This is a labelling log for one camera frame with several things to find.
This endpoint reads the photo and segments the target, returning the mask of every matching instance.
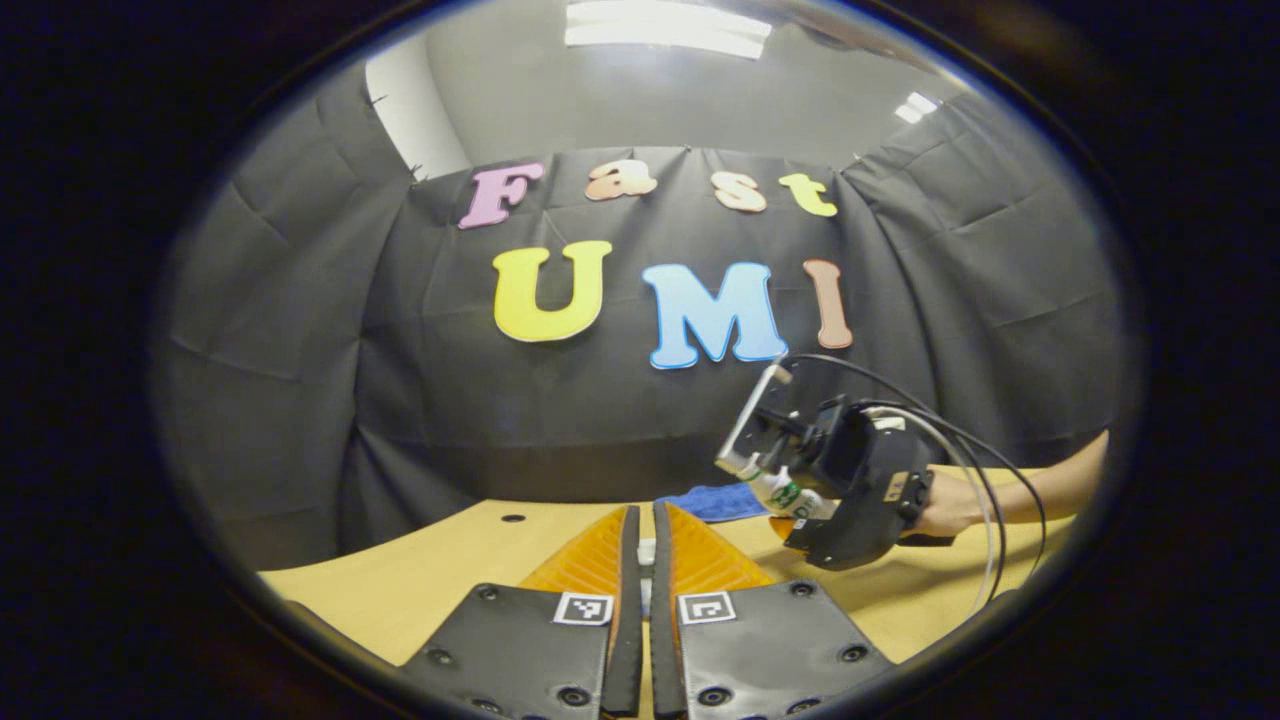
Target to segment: ceiling light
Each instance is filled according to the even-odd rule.
[[[899,105],[897,110],[893,110],[893,114],[911,124],[920,122],[920,118],[924,117],[919,110],[909,105]]]
[[[922,115],[928,115],[929,113],[938,109],[937,102],[929,100],[928,97],[920,95],[919,92],[913,92],[908,96],[906,104],[911,108],[919,110]]]
[[[566,10],[564,45],[678,45],[758,60],[768,23],[682,3],[594,0]]]

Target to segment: blue towel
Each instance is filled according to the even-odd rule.
[[[746,483],[722,487],[698,486],[685,495],[659,497],[658,502],[682,507],[704,523],[741,520],[769,512],[755,500],[751,487]]]

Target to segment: green label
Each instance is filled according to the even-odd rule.
[[[796,497],[800,497],[800,486],[787,483],[785,487],[774,491],[773,495],[769,496],[769,500],[778,507],[786,507],[787,505],[795,502]]]

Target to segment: white wall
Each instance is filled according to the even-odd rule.
[[[426,37],[416,35],[369,59],[369,96],[392,143],[425,179],[471,167],[448,110],[435,90],[426,55]]]
[[[842,168],[951,79],[780,24],[759,60],[687,47],[564,46],[564,0],[490,0],[425,29],[439,97],[476,165],[580,147],[694,145]]]

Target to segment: orange gripper pad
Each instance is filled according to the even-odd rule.
[[[774,583],[759,565],[689,511],[671,503],[671,598]]]
[[[617,596],[622,584],[620,546],[626,515],[623,506],[596,520],[539,565],[520,587]]]
[[[795,518],[778,518],[777,515],[769,515],[769,527],[777,533],[783,541],[791,537],[791,530],[795,529]]]

